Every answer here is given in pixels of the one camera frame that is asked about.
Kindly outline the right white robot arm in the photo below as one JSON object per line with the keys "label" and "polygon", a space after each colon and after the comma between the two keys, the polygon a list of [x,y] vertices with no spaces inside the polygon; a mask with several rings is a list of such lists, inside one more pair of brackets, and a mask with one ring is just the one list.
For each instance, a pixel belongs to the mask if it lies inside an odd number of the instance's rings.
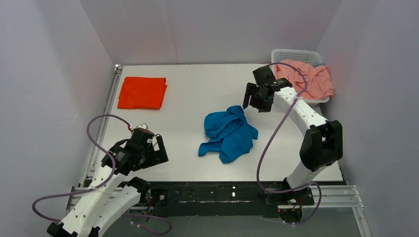
{"label": "right white robot arm", "polygon": [[247,84],[243,108],[251,106],[260,113],[267,113],[276,105],[286,113],[273,135],[278,133],[287,118],[294,122],[303,135],[299,150],[300,162],[284,179],[282,190],[265,187],[262,190],[282,200],[299,200],[321,171],[342,158],[342,125],[337,120],[329,121],[318,114],[287,79],[275,78],[269,65],[254,70],[253,76],[255,82]]}

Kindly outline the blue t shirt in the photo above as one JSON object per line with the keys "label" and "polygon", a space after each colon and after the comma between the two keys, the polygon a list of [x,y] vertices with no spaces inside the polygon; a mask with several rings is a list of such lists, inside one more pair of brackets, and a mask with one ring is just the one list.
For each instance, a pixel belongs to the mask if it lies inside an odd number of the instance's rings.
{"label": "blue t shirt", "polygon": [[201,143],[198,156],[219,153],[223,164],[234,162],[253,148],[258,139],[258,130],[251,126],[242,106],[235,105],[226,111],[210,113],[204,120],[205,135],[209,140]]}

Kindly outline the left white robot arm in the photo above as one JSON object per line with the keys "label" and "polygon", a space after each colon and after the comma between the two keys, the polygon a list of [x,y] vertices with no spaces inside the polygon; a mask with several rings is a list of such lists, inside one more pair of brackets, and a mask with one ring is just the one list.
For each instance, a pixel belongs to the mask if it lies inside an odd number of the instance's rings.
{"label": "left white robot arm", "polygon": [[47,228],[52,237],[101,237],[132,206],[149,204],[152,199],[149,182],[133,177],[113,195],[126,177],[168,161],[163,138],[143,128],[135,128],[129,139],[118,141],[102,159],[89,189],[82,193],[72,210]]}

